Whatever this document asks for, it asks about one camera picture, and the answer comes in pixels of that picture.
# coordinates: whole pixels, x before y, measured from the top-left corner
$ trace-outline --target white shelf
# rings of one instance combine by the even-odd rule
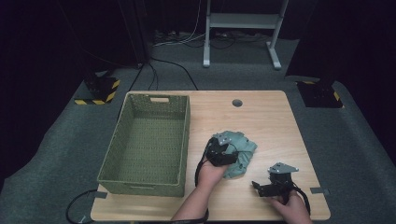
[[[279,15],[211,13],[210,27],[275,29]]]

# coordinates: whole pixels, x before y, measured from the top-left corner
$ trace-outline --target human hand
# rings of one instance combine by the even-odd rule
[[[297,191],[292,190],[289,194],[289,201],[285,205],[282,204],[281,197],[279,199],[267,198],[268,202],[276,209],[277,212],[289,224],[312,224],[311,217],[306,210],[305,204]]]
[[[214,166],[212,162],[205,158],[198,176],[197,187],[212,190],[220,182],[228,166]]]

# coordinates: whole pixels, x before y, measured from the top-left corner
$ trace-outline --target forearm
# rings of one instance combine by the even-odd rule
[[[197,219],[205,216],[212,189],[195,188],[177,210],[172,220]]]

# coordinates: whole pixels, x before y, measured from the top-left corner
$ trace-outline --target dark curtain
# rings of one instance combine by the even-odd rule
[[[393,162],[395,9],[391,0],[318,1],[287,71],[342,82]]]
[[[86,72],[55,1],[0,2],[0,179],[33,158]]]

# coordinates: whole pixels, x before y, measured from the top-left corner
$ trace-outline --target hole in table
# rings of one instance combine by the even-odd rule
[[[238,100],[238,99],[234,99],[234,100],[233,100],[233,106],[239,107],[239,106],[241,106],[242,104],[243,104],[243,103],[242,103],[241,100]]]

